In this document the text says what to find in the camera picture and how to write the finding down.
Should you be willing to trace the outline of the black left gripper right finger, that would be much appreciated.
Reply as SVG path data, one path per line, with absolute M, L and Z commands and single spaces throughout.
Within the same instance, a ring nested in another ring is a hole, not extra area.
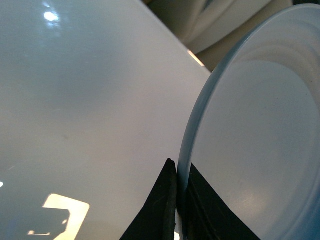
M 187 187 L 189 240 L 258 240 L 192 164 Z

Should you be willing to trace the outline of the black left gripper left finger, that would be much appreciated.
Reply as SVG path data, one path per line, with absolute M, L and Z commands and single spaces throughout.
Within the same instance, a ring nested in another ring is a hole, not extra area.
M 173 240 L 176 227 L 177 171 L 166 160 L 142 209 L 121 236 L 122 240 Z

